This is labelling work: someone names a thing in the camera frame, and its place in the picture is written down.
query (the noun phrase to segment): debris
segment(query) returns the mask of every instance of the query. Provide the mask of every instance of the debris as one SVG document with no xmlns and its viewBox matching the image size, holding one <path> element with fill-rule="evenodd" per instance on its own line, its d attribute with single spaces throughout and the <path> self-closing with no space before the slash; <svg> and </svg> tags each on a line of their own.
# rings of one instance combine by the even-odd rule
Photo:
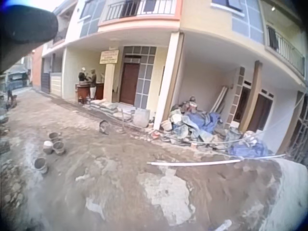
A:
<svg viewBox="0 0 308 231">
<path fill-rule="evenodd" d="M 109 132 L 108 132 L 109 127 L 110 127 L 110 124 L 107 120 L 102 120 L 100 122 L 100 132 L 102 134 L 109 135 Z"/>
<path fill-rule="evenodd" d="M 12 190 L 13 190 L 13 192 L 17 192 L 17 191 L 20 190 L 20 188 L 21 188 L 20 184 L 19 183 L 15 183 L 13 185 L 13 187 L 12 187 Z"/>
<path fill-rule="evenodd" d="M 105 220 L 102 207 L 100 207 L 98 204 L 93 203 L 92 199 L 86 198 L 86 208 L 94 213 L 100 214 L 101 218 Z"/>
<path fill-rule="evenodd" d="M 4 197 L 4 201 L 5 201 L 5 203 L 9 203 L 10 202 L 10 200 L 11 200 L 11 195 L 5 195 L 5 197 Z"/>
</svg>

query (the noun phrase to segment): doorway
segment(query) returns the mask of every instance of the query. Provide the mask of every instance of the doorway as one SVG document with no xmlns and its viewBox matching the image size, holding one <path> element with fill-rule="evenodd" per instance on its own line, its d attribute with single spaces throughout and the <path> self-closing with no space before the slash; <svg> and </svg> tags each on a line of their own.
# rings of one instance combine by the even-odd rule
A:
<svg viewBox="0 0 308 231">
<path fill-rule="evenodd" d="M 234 116 L 234 121 L 238 123 L 240 123 L 243 118 L 244 111 L 247 106 L 249 94 L 250 94 L 250 89 L 243 87 L 239 105 L 237 107 L 237 110 Z M 254 132 L 256 132 L 257 130 L 263 131 L 266 125 L 267 119 L 269 117 L 269 114 L 270 114 L 272 103 L 273 103 L 273 100 L 265 97 L 262 94 L 258 95 L 257 103 L 255 106 L 251 121 L 248 125 L 247 131 L 254 131 Z"/>
<path fill-rule="evenodd" d="M 120 102 L 134 105 L 139 75 L 139 64 L 124 64 Z"/>
</svg>

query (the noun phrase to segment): ceiling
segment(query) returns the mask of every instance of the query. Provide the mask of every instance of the ceiling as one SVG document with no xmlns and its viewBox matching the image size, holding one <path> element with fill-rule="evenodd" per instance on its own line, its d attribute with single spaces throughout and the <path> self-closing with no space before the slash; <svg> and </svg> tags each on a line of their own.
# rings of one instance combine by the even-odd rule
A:
<svg viewBox="0 0 308 231">
<path fill-rule="evenodd" d="M 276 88 L 298 89 L 299 85 L 278 66 L 253 51 L 234 43 L 200 33 L 187 32 L 184 40 L 185 60 L 203 62 L 222 72 L 239 66 L 253 73 L 255 61 L 263 63 L 262 81 Z"/>
<path fill-rule="evenodd" d="M 87 50 L 102 51 L 108 49 L 110 46 L 160 46 L 166 47 L 170 41 L 170 30 L 160 29 L 144 29 L 136 28 L 115 31 L 95 33 L 88 37 L 84 37 L 70 46 L 79 47 Z"/>
</svg>

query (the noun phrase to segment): stone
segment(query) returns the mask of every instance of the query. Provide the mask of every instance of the stone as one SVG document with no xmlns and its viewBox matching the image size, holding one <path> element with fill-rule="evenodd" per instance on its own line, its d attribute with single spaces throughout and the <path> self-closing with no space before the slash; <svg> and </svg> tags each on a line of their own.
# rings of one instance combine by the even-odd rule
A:
<svg viewBox="0 0 308 231">
<path fill-rule="evenodd" d="M 20 203 L 22 203 L 23 199 L 24 199 L 24 196 L 23 196 L 21 193 L 18 194 L 17 200 L 18 200 Z"/>
<path fill-rule="evenodd" d="M 13 192 L 17 192 L 17 191 L 19 191 L 19 190 L 20 190 L 20 188 L 21 188 L 21 186 L 20 186 L 20 184 L 19 184 L 19 183 L 15 183 L 15 184 L 13 185 L 13 187 L 12 187 Z"/>
<path fill-rule="evenodd" d="M 9 203 L 11 201 L 11 195 L 9 195 L 9 194 L 5 195 L 4 201 L 5 201 L 5 203 Z"/>
</svg>

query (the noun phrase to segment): orange wall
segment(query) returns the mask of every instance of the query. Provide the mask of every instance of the orange wall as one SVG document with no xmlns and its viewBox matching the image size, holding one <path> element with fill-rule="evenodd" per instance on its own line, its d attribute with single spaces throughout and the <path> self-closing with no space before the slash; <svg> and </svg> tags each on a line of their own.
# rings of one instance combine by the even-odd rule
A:
<svg viewBox="0 0 308 231">
<path fill-rule="evenodd" d="M 40 87 L 40 77 L 42 71 L 42 52 L 43 45 L 35 49 L 32 60 L 32 84 L 34 87 Z"/>
</svg>

